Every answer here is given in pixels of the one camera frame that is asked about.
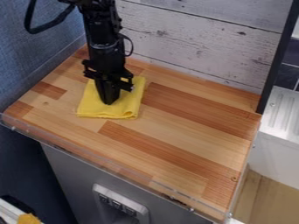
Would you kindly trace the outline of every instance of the wooden tabletop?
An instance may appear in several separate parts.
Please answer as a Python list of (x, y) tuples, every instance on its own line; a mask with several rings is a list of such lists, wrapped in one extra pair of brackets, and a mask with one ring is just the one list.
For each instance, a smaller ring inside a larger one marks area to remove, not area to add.
[(36, 127), (38, 137), (222, 221), (260, 122), (259, 96), (128, 59), (127, 69), (147, 79), (139, 117), (79, 118), (86, 58), (80, 49), (4, 113)]

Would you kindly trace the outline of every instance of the yellow towel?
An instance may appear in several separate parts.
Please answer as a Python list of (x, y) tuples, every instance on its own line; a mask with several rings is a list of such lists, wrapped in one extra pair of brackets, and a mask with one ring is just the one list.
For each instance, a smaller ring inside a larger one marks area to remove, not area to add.
[(134, 77), (133, 84), (135, 84), (135, 89), (131, 93), (122, 90), (118, 100), (112, 105), (106, 105), (98, 95), (94, 80), (89, 80), (77, 109), (77, 116), (116, 119), (137, 118), (141, 99), (143, 98), (145, 78), (141, 76)]
[(40, 224), (40, 221), (31, 213), (25, 213), (18, 216), (17, 224)]

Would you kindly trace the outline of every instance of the wood grain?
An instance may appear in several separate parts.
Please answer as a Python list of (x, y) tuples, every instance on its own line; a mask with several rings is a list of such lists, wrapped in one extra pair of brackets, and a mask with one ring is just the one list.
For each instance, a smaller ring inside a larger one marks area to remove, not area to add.
[(78, 51), (10, 106), (5, 121), (223, 221), (259, 124), (259, 96), (129, 59), (127, 68), (147, 78), (139, 117), (79, 118), (86, 52)]
[(242, 117), (248, 118), (245, 111), (206, 101), (156, 83), (149, 85), (143, 103), (247, 140), (253, 139), (252, 128), (257, 125), (257, 121), (242, 119)]
[(5, 114), (16, 118), (22, 118), (32, 109), (33, 106), (30, 106), (27, 103), (24, 103), (22, 101), (15, 101), (5, 110)]
[(136, 54), (199, 77), (263, 88), (280, 34), (136, 3), (118, 6)]
[(66, 92), (65, 89), (55, 87), (43, 81), (40, 81), (31, 90), (39, 94), (49, 96), (54, 100), (58, 100)]
[(126, 0), (263, 30), (282, 32), (291, 1), (280, 0)]

